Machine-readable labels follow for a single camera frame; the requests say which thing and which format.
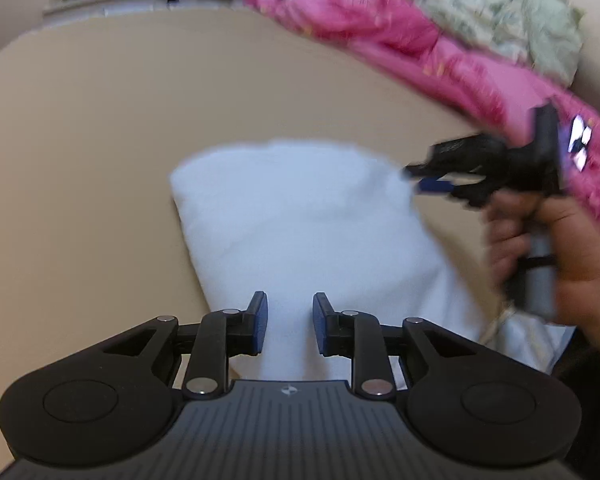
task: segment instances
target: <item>beige couch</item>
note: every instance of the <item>beige couch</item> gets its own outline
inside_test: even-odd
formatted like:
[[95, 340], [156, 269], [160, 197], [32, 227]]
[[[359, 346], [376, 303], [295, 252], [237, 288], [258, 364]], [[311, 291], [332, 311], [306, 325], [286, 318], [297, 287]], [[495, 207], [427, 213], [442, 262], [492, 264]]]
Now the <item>beige couch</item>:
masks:
[[[587, 10], [586, 53], [597, 59], [600, 5]], [[586, 76], [582, 88], [595, 81]], [[191, 153], [326, 137], [404, 163], [474, 128], [247, 10], [150, 12], [27, 34], [0, 52], [0, 394], [144, 320], [204, 314], [168, 185]], [[417, 204], [477, 303], [493, 310], [477, 214], [436, 198]], [[0, 468], [9, 460], [0, 435]]]

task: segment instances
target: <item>human hand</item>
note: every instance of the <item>human hand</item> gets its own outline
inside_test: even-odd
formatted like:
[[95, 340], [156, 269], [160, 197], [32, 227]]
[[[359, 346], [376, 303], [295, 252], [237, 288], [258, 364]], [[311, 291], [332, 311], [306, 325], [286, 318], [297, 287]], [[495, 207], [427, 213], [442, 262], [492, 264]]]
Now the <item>human hand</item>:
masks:
[[547, 225], [557, 260], [556, 323], [577, 325], [600, 350], [600, 231], [572, 198], [501, 190], [484, 210], [492, 277], [501, 285], [528, 253], [523, 220]]

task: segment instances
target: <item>pink blanket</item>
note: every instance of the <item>pink blanket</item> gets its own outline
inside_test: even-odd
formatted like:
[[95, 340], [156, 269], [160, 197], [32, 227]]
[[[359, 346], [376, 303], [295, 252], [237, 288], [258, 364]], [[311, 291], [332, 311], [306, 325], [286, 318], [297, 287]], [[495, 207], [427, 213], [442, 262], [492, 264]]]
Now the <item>pink blanket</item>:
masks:
[[600, 222], [600, 115], [524, 66], [448, 38], [409, 0], [247, 0], [286, 28], [336, 43], [426, 95], [491, 125], [512, 145], [530, 140], [530, 109], [551, 100], [564, 123], [592, 127], [587, 165], [570, 190]]

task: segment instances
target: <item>folded white cloth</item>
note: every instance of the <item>folded white cloth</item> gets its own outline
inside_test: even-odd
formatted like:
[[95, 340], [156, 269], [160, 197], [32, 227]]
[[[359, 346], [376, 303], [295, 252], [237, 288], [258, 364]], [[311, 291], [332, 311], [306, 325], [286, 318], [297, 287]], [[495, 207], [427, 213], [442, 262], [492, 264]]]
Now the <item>folded white cloth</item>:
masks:
[[[410, 184], [382, 156], [323, 141], [229, 146], [185, 161], [171, 187], [211, 310], [267, 293], [263, 353], [232, 359], [243, 378], [350, 378], [349, 360], [318, 354], [316, 292], [383, 324], [419, 316], [472, 340], [485, 328], [412, 207]], [[519, 354], [541, 367], [526, 347]], [[394, 372], [404, 384], [395, 362]]]
[[567, 348], [574, 330], [571, 326], [545, 323], [536, 316], [508, 307], [484, 331], [480, 342], [549, 373]]

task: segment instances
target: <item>light green cloth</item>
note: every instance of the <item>light green cloth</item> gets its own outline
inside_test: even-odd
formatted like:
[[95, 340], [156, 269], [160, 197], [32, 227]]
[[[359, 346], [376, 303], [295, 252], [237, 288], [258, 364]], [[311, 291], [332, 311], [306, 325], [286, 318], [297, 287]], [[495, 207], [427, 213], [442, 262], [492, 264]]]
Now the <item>light green cloth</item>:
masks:
[[578, 67], [581, 12], [568, 0], [414, 0], [471, 46], [527, 63], [568, 87]]

